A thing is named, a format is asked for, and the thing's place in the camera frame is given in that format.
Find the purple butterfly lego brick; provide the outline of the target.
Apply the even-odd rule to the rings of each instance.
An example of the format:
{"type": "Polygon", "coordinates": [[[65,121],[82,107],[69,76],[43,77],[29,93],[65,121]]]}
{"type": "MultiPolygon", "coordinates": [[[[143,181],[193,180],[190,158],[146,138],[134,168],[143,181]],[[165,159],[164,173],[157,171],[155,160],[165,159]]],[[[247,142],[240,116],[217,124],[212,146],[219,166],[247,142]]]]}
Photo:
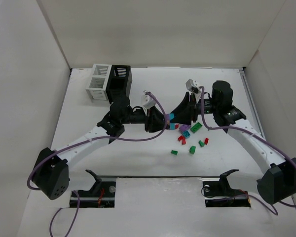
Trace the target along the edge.
{"type": "Polygon", "coordinates": [[[165,116],[165,122],[166,122],[167,125],[170,124],[170,114],[166,114],[166,116],[165,116]]]}

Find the purple round lego brick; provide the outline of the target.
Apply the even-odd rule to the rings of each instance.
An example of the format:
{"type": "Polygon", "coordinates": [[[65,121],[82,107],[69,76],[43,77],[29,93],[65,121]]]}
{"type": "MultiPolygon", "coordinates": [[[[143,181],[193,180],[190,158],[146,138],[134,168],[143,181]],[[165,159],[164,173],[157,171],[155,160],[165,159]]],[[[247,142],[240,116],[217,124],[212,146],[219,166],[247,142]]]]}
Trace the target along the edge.
{"type": "Polygon", "coordinates": [[[188,131],[189,129],[191,128],[191,125],[186,125],[186,124],[182,124],[179,128],[179,131],[181,133],[185,132],[185,131],[188,131]]]}

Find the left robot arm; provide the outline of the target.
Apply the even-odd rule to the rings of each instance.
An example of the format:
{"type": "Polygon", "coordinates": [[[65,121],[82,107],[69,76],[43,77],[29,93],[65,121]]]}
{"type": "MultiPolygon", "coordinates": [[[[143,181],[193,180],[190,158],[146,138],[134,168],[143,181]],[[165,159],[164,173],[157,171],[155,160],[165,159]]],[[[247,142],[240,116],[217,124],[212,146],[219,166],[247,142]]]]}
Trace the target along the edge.
{"type": "Polygon", "coordinates": [[[69,171],[73,166],[115,140],[124,141],[121,134],[125,131],[125,124],[148,123],[160,102],[150,92],[142,98],[143,106],[139,111],[133,111],[127,96],[117,97],[109,112],[85,135],[59,150],[41,150],[27,179],[28,188],[42,191],[50,200],[59,198],[69,187],[69,171]]]}

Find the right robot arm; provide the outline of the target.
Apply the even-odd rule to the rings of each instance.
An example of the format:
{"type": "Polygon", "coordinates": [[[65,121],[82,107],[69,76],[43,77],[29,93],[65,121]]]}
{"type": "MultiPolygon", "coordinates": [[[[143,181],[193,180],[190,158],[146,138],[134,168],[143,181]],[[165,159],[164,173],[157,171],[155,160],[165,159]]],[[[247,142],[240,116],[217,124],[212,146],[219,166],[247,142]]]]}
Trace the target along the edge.
{"type": "Polygon", "coordinates": [[[264,201],[275,204],[296,194],[296,158],[289,158],[257,133],[244,113],[233,105],[233,90],[228,82],[214,82],[208,99],[204,98],[204,86],[197,81],[189,79],[185,85],[188,92],[173,110],[173,122],[191,124],[198,116],[212,114],[217,126],[207,129],[222,129],[260,168],[263,176],[257,179],[257,191],[264,201]]]}

